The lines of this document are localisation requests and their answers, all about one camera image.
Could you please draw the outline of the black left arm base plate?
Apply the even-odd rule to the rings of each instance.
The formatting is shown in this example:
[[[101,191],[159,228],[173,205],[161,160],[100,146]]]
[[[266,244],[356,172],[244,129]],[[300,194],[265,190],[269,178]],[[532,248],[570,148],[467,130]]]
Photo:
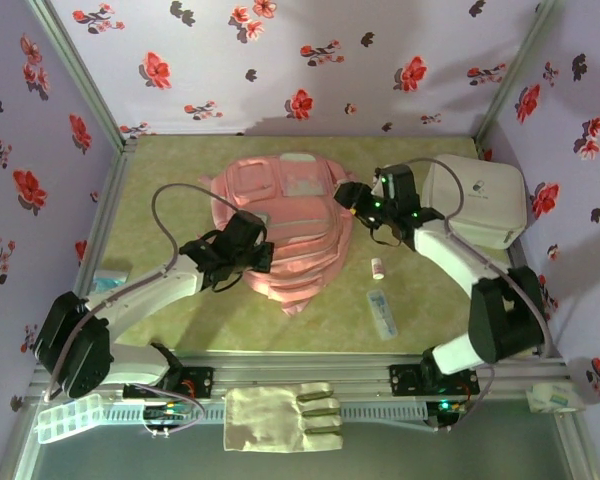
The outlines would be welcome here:
[[[174,392],[195,399],[208,399],[214,384],[214,369],[208,366],[182,367],[169,372],[154,388]],[[122,397],[125,400],[158,398],[159,394],[134,385],[125,385]]]

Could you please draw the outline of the beige work glove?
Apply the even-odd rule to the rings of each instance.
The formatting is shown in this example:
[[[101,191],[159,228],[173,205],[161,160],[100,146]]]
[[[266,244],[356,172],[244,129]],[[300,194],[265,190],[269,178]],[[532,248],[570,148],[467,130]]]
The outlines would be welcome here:
[[[225,396],[223,447],[252,453],[343,448],[341,404],[327,382],[233,388]]]

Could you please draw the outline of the light blue tissue pack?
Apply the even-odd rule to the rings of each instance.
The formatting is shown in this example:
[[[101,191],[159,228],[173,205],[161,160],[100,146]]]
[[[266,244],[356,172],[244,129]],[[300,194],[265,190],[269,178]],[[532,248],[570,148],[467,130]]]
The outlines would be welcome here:
[[[117,288],[127,282],[129,273],[117,270],[96,270],[92,279],[91,292],[101,293]]]

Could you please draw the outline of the aluminium frame post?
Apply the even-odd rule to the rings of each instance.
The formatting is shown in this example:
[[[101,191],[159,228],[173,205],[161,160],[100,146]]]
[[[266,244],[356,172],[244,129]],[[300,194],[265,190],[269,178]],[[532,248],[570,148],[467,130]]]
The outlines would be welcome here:
[[[543,48],[544,43],[561,17],[567,0],[538,0],[533,22],[520,45],[518,52],[508,66],[507,73],[496,90],[477,133],[473,136],[474,145],[482,147],[484,140],[494,127],[505,103],[514,91],[514,87],[525,75],[534,58]]]
[[[134,153],[138,141],[125,139],[119,131],[114,116],[50,0],[24,1],[41,24],[84,101],[96,117],[114,149],[118,153]]]

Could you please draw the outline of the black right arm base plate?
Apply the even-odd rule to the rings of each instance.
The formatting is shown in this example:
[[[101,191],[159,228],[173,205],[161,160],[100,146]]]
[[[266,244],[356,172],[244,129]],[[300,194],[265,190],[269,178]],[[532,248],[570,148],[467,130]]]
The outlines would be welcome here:
[[[420,364],[390,365],[389,383],[394,397],[471,397],[480,393],[478,377],[473,370],[442,375],[425,371]]]

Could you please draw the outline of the white zipped medicine bag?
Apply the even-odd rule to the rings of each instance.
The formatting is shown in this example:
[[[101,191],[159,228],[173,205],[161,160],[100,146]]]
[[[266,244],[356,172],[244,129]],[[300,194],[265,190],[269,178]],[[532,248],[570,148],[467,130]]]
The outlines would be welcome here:
[[[445,216],[455,210],[453,229],[474,245],[505,250],[527,220],[522,175],[516,168],[443,154],[430,165],[421,204]]]

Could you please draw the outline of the aluminium frame side rail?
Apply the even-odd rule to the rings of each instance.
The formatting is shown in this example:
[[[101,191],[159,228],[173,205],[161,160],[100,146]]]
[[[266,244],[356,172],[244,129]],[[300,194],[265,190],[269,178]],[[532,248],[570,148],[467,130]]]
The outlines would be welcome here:
[[[533,215],[531,212],[531,203],[528,198],[530,192],[529,187],[527,185],[524,173],[522,172],[522,167],[515,156],[504,156],[501,158],[497,155],[497,152],[491,146],[485,146],[483,143],[479,142],[476,138],[474,138],[474,144],[476,147],[476,153],[479,159],[484,161],[489,161],[491,163],[498,164],[506,164],[512,166],[520,171],[522,175],[522,185],[524,187],[525,192],[525,202],[527,205],[527,220],[526,227],[524,231],[526,231],[534,222]],[[525,252],[523,244],[522,244],[523,235],[520,235],[516,240],[513,241],[511,246],[507,249],[509,259],[511,263],[516,266],[531,266],[529,263],[529,255]],[[538,355],[543,358],[560,358],[561,354],[556,347],[555,340],[551,339],[549,343],[544,343],[541,347],[537,347],[536,351]]]
[[[106,247],[122,196],[129,168],[135,155],[135,144],[128,143],[121,153],[114,156],[105,185],[100,193],[96,214],[87,237],[87,249],[82,264],[75,276],[55,288],[48,302],[71,290],[76,295],[86,296],[89,292],[95,271],[102,265]]]

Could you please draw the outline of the clear blue plastic case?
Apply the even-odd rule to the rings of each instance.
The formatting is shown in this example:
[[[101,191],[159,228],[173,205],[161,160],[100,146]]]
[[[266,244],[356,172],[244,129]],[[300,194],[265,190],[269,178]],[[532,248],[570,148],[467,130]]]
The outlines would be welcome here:
[[[384,292],[382,290],[369,291],[367,300],[380,339],[387,341],[395,338],[398,331]]]

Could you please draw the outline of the pink backpack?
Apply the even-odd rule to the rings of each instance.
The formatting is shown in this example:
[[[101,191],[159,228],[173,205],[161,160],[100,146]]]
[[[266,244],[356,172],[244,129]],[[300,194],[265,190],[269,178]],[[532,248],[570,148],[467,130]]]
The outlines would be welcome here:
[[[340,273],[350,245],[353,216],[334,199],[337,186],[353,181],[339,163],[308,153],[239,159],[201,184],[241,210],[270,216],[274,243],[269,274],[244,274],[259,294],[300,313]]]

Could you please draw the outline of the small circuit board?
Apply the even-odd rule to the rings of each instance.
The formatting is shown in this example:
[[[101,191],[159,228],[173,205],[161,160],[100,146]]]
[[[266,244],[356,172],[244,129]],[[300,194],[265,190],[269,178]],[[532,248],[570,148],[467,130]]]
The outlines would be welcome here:
[[[147,405],[143,410],[145,422],[179,422],[188,419],[192,408],[179,402]]]
[[[427,402],[428,414],[430,416],[448,416],[448,415],[459,415],[462,416],[466,413],[466,402],[459,400],[450,399],[437,399],[435,401]]]

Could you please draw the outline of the clear plastic organizer box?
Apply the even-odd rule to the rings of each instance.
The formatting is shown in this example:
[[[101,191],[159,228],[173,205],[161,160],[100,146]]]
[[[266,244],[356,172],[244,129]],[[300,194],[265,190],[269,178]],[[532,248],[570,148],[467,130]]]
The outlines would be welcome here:
[[[104,419],[104,401],[90,394],[42,410],[37,415],[35,432],[39,444],[50,444],[99,426]]]

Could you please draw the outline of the long aluminium frame beam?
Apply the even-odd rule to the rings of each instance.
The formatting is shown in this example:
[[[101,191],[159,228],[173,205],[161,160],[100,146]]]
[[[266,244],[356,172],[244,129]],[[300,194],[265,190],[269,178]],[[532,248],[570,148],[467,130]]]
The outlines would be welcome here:
[[[208,366],[214,369],[214,384],[208,400],[218,401],[233,388],[327,382],[342,401],[396,401],[404,399],[474,400],[465,397],[427,396],[394,397],[389,383],[389,366],[420,364],[414,355],[389,354],[246,354],[241,352],[202,353],[185,357],[182,367]],[[166,378],[171,363],[154,348],[122,348],[109,366],[99,364],[87,379],[87,387],[96,393],[120,394],[127,384],[156,385]],[[480,393],[492,399],[523,397],[534,384],[565,382],[569,373],[560,359],[528,361],[505,360],[492,368],[477,367]]]

